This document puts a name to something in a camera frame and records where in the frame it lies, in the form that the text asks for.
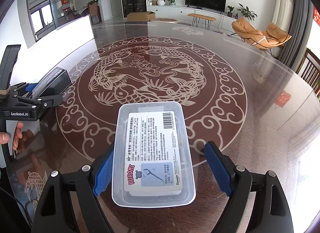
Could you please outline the black cardboard box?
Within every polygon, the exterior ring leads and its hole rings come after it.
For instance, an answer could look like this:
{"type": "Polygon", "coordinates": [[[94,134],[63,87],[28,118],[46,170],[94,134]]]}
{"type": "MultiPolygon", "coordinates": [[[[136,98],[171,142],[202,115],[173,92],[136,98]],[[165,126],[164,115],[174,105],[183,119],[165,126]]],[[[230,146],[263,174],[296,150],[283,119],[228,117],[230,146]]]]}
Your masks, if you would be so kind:
{"type": "Polygon", "coordinates": [[[66,69],[55,67],[48,72],[31,92],[31,98],[39,98],[63,93],[72,84],[66,69]]]}

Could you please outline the clear plastic floss box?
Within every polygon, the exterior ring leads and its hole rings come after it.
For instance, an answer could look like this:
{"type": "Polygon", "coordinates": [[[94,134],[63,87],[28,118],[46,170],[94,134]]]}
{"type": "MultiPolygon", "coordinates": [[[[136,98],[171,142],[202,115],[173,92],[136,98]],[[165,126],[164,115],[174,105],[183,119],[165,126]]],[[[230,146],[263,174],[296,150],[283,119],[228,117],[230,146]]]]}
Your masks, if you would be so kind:
{"type": "Polygon", "coordinates": [[[119,108],[112,199],[126,208],[191,204],[195,179],[182,106],[129,103],[119,108]]]}

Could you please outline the cardboard box on floor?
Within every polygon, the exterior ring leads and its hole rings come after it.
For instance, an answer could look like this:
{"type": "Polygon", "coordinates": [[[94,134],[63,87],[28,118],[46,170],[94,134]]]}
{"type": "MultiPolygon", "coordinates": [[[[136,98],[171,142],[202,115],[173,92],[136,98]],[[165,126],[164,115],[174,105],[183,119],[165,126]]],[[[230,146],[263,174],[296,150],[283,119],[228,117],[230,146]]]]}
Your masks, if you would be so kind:
{"type": "Polygon", "coordinates": [[[148,22],[156,17],[154,12],[131,12],[127,15],[127,21],[148,22]]]}

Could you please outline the dark wooden dining chair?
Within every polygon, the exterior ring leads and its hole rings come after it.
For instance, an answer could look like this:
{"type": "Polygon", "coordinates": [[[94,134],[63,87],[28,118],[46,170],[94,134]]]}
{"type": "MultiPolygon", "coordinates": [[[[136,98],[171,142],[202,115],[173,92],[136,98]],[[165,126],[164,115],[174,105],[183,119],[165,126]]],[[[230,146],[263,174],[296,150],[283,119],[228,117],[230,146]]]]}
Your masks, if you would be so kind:
{"type": "Polygon", "coordinates": [[[297,71],[298,76],[300,76],[313,89],[318,99],[320,75],[319,64],[319,57],[307,48],[297,71]]]}

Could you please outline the orange lounge chair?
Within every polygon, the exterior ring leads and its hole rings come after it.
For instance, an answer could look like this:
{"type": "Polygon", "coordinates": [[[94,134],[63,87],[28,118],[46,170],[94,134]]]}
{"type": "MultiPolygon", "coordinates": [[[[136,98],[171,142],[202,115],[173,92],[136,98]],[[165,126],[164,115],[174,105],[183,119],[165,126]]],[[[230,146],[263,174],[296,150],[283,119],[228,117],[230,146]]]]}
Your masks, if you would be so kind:
{"type": "Polygon", "coordinates": [[[266,31],[261,31],[255,29],[245,18],[234,21],[232,28],[242,41],[260,50],[282,46],[292,38],[274,23],[270,23],[266,31]]]}

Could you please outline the wooden bench hairpin legs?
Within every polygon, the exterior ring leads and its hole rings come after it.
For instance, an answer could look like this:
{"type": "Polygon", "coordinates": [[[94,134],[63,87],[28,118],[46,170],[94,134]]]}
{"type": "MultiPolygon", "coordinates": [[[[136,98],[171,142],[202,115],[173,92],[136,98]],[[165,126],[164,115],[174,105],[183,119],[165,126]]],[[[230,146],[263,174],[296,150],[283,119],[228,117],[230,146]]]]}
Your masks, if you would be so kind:
{"type": "Polygon", "coordinates": [[[216,18],[214,17],[201,15],[197,13],[189,13],[188,16],[193,18],[191,25],[194,27],[198,27],[200,20],[204,20],[204,25],[206,30],[210,30],[211,23],[216,21],[216,18]]]}

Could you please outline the white foam board enclosure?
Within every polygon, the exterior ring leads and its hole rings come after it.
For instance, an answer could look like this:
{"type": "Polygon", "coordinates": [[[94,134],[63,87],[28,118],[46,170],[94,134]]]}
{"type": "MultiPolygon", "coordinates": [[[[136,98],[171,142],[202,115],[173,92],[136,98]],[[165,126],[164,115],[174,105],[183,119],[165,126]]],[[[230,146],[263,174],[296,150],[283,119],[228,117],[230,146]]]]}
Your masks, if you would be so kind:
{"type": "Polygon", "coordinates": [[[10,84],[36,83],[69,54],[94,38],[89,16],[78,18],[27,47],[16,22],[1,24],[1,55],[8,45],[20,45],[10,84]]]}

